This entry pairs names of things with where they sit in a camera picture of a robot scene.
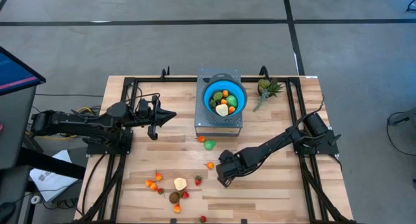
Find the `wooden table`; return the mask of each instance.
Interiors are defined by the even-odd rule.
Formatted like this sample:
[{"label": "wooden table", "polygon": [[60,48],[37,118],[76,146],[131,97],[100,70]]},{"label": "wooden table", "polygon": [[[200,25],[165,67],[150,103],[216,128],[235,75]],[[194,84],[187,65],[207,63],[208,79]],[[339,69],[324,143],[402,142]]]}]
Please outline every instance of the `wooden table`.
[{"label": "wooden table", "polygon": [[[120,101],[124,78],[109,77],[101,112]],[[307,77],[300,77],[300,80],[305,107],[307,112],[311,112],[319,107],[322,99],[319,81]],[[159,92],[161,107],[177,112],[177,116],[157,129],[157,141],[149,139],[147,127],[133,129],[134,140],[125,164],[117,223],[169,223],[171,218],[176,218],[178,223],[193,223],[201,215],[206,216],[209,223],[240,223],[241,219],[247,219],[249,223],[309,222],[299,161],[292,145],[271,155],[255,173],[236,178],[227,189],[216,180],[216,171],[209,171],[203,165],[209,161],[216,164],[224,149],[237,152],[245,147],[258,146],[290,127],[292,121],[285,88],[278,97],[271,97],[257,112],[253,112],[258,98],[257,84],[243,83],[248,101],[240,136],[213,138],[217,145],[213,151],[206,151],[203,144],[196,140],[194,130],[195,82],[143,82],[139,86],[144,94]],[[296,92],[294,87],[292,89],[297,116],[300,116]],[[326,109],[323,108],[319,114],[329,125]],[[78,208],[81,208],[86,180],[98,158],[99,155],[96,155],[88,161]],[[339,164],[326,155],[317,155],[317,161],[327,196],[344,216],[352,219]],[[103,189],[107,162],[108,156],[101,161],[92,177],[86,209]],[[146,179],[154,178],[155,170],[164,177],[157,184],[166,190],[166,197],[151,191],[144,184]],[[202,175],[202,185],[195,185],[195,175]],[[173,212],[174,205],[168,200],[169,194],[174,191],[173,180],[176,177],[187,180],[190,194],[188,199],[181,200],[180,214]],[[319,219],[317,197],[312,193]],[[105,219],[110,216],[112,198],[110,194]]]}]

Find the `blue bowl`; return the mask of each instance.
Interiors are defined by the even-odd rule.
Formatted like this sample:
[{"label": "blue bowl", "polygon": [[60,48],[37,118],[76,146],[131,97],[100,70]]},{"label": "blue bowl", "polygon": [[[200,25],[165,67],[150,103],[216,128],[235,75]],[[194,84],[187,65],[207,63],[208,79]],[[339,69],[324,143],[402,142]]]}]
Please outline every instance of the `blue bowl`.
[{"label": "blue bowl", "polygon": [[233,116],[244,110],[244,107],[246,107],[247,103],[246,90],[242,87],[241,84],[233,82],[232,80],[219,80],[208,84],[203,93],[203,103],[205,107],[212,113],[217,114],[211,110],[211,107],[209,106],[209,100],[215,92],[222,92],[224,90],[228,90],[230,95],[234,95],[237,99],[237,109],[234,111],[234,113],[227,116]]}]

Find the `blue colander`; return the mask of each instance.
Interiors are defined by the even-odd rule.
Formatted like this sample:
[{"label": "blue colander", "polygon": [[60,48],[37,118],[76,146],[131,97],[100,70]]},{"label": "blue colander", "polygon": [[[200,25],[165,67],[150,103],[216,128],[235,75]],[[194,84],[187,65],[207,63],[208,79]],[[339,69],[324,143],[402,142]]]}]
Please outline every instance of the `blue colander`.
[{"label": "blue colander", "polygon": [[233,116],[240,111],[244,110],[247,104],[247,93],[244,87],[241,85],[240,82],[236,81],[231,75],[228,74],[217,74],[214,75],[205,89],[203,90],[203,103],[205,107],[212,113],[214,113],[211,108],[209,107],[209,100],[213,96],[215,92],[222,92],[224,90],[228,90],[228,92],[235,96],[237,99],[237,109],[234,113],[225,116],[230,117]]}]

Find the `monitor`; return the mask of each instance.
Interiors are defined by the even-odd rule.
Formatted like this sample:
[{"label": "monitor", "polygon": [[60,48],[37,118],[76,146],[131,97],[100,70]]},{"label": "monitor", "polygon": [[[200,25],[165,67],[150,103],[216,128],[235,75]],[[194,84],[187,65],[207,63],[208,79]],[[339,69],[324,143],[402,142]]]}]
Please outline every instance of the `monitor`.
[{"label": "monitor", "polygon": [[0,95],[45,82],[43,76],[0,47]]}]

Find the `white paper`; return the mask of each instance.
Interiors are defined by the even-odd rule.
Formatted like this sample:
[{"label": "white paper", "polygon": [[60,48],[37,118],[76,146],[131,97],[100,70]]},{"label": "white paper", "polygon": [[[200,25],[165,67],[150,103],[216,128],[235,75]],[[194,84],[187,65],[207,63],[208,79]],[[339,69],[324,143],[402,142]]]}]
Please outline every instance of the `white paper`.
[{"label": "white paper", "polygon": [[[72,163],[67,150],[62,150],[61,152],[53,155],[53,157]],[[39,191],[57,190],[61,188],[57,191],[40,192],[45,201],[54,199],[57,195],[61,194],[66,188],[68,188],[69,185],[73,184],[77,180],[71,177],[57,175],[56,173],[43,171],[41,169],[32,169],[30,175]]]}]

